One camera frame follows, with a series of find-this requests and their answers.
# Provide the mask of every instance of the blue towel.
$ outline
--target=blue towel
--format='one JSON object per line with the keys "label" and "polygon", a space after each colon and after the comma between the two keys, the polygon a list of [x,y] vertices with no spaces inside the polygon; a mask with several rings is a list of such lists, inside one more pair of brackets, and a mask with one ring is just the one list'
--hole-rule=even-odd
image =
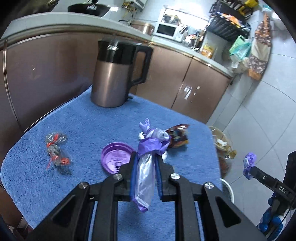
{"label": "blue towel", "polygon": [[[81,181],[102,182],[109,174],[101,166],[101,151],[111,142],[138,146],[139,122],[150,119],[152,127],[167,129],[190,124],[189,144],[168,149],[166,162],[188,180],[213,182],[221,188],[220,170],[212,135],[206,125],[173,110],[134,96],[117,108],[103,108],[90,100],[91,87],[42,119],[8,152],[1,180],[17,208],[35,228]],[[62,145],[72,160],[63,171],[46,152],[45,136],[53,131],[68,135]],[[174,203],[162,203],[155,194],[146,213],[132,202],[118,206],[118,240],[175,240]]]}

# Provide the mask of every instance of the frying pan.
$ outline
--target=frying pan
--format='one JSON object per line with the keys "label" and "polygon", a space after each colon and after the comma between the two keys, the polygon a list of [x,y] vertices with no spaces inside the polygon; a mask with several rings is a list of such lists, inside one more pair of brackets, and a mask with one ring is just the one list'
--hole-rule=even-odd
{"label": "frying pan", "polygon": [[110,7],[103,4],[96,4],[98,0],[92,0],[91,3],[78,3],[68,7],[68,12],[77,12],[91,14],[98,17],[104,16]]}

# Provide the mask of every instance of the purple plastic bag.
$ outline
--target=purple plastic bag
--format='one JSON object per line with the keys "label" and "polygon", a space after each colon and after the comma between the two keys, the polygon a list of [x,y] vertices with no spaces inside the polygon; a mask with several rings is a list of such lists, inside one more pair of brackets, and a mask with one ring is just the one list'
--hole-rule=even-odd
{"label": "purple plastic bag", "polygon": [[254,178],[251,174],[250,174],[250,169],[252,167],[255,166],[255,161],[257,159],[256,154],[249,152],[245,157],[244,157],[244,171],[243,171],[243,175],[247,178],[247,179],[252,179]]}
{"label": "purple plastic bag", "polygon": [[145,138],[138,145],[139,162],[133,202],[144,213],[149,209],[154,194],[156,155],[162,155],[166,151],[170,137],[164,130],[151,129],[147,118],[145,124],[140,123],[140,128]]}

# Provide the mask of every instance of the white microwave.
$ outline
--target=white microwave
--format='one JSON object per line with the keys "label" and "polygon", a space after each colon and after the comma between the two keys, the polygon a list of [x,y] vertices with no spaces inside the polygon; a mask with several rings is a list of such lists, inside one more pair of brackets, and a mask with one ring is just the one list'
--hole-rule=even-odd
{"label": "white microwave", "polygon": [[157,22],[153,35],[181,42],[183,37],[183,34],[179,33],[181,29],[182,27],[175,24]]}

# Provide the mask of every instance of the blue gloves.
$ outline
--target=blue gloves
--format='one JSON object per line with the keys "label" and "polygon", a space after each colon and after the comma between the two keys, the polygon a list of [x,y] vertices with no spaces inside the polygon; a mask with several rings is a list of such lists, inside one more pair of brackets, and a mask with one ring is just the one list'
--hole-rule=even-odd
{"label": "blue gloves", "polygon": [[[271,206],[273,199],[275,197],[275,194],[272,195],[270,199],[268,199],[268,204]],[[271,207],[269,207],[265,213],[263,214],[262,218],[260,219],[260,223],[257,225],[257,228],[263,233],[267,230],[268,224],[272,223],[276,228],[276,230],[273,232],[271,236],[268,237],[268,241],[272,241],[276,239],[279,234],[281,233],[286,220],[284,220],[283,223],[281,221],[283,220],[284,216],[282,215],[274,215],[271,219]]]}

